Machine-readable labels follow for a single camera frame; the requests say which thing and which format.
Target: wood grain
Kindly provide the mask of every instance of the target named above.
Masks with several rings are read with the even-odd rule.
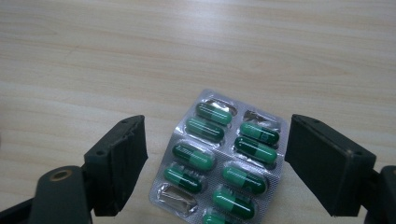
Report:
[[[149,159],[131,200],[94,223],[183,223],[149,202],[177,122],[202,89],[290,120],[314,117],[396,164],[392,0],[0,1],[0,210],[146,116]],[[330,217],[288,164],[262,223]]]

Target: screw hole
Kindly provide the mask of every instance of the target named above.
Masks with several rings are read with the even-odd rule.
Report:
[[[96,155],[98,155],[98,156],[103,156],[103,155],[105,155],[105,152],[102,151],[102,150],[100,150],[100,151],[97,151],[97,152],[96,152]]]
[[[55,174],[53,174],[49,180],[50,181],[60,181],[63,179],[66,179],[67,177],[69,177],[73,172],[71,170],[62,170],[62,171],[58,171]]]

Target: wooden surface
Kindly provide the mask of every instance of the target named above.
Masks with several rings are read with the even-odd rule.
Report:
[[[0,1],[0,210],[146,116],[149,159],[116,217],[183,223],[149,202],[172,131],[202,89],[290,121],[320,119],[396,163],[394,0]],[[330,217],[288,164],[262,223]]]

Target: capsule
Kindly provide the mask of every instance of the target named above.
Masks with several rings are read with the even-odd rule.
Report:
[[[166,168],[163,174],[165,179],[191,193],[198,193],[202,189],[202,184],[198,179],[184,174],[176,167]]]
[[[258,141],[274,145],[279,140],[279,133],[271,129],[264,128],[254,123],[244,122],[240,127],[241,134],[254,138]]]
[[[229,124],[231,122],[231,119],[233,118],[233,116],[227,111],[218,109],[213,105],[206,103],[199,103],[195,107],[195,111],[199,116],[205,119],[210,119],[222,125]]]
[[[240,152],[254,160],[268,164],[276,161],[276,151],[246,137],[237,137],[234,142],[237,152]]]
[[[214,160],[210,155],[187,144],[175,145],[172,148],[172,152],[177,158],[202,171],[212,169],[214,164]]]
[[[220,127],[196,117],[187,119],[186,130],[214,143],[220,142],[224,137],[224,131]]]
[[[227,166],[222,170],[222,176],[228,182],[241,189],[247,189],[253,194],[261,194],[267,190],[264,180],[239,168]]]
[[[242,199],[236,198],[231,193],[222,189],[213,192],[213,203],[242,219],[250,219],[254,217],[254,208],[252,203],[247,203]]]
[[[225,216],[220,216],[217,214],[205,214],[204,224],[233,224],[226,220]]]

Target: blister pack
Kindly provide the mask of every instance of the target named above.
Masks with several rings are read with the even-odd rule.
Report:
[[[149,198],[189,223],[260,223],[288,134],[282,118],[205,90],[176,126]]]

